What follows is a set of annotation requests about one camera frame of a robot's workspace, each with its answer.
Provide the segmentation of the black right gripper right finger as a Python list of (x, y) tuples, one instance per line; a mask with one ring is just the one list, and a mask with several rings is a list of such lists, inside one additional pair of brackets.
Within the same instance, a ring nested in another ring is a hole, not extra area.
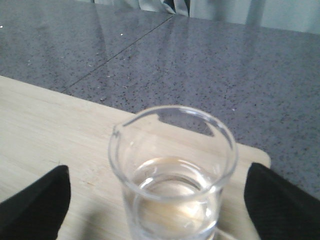
[(248, 169), (244, 202), (262, 240), (320, 238), (320, 201), (260, 163)]

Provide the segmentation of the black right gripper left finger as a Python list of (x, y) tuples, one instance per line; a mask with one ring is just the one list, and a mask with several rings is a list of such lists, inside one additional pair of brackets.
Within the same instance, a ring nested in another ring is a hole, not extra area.
[(70, 201), (69, 168), (59, 165), (0, 203), (0, 238), (56, 240)]

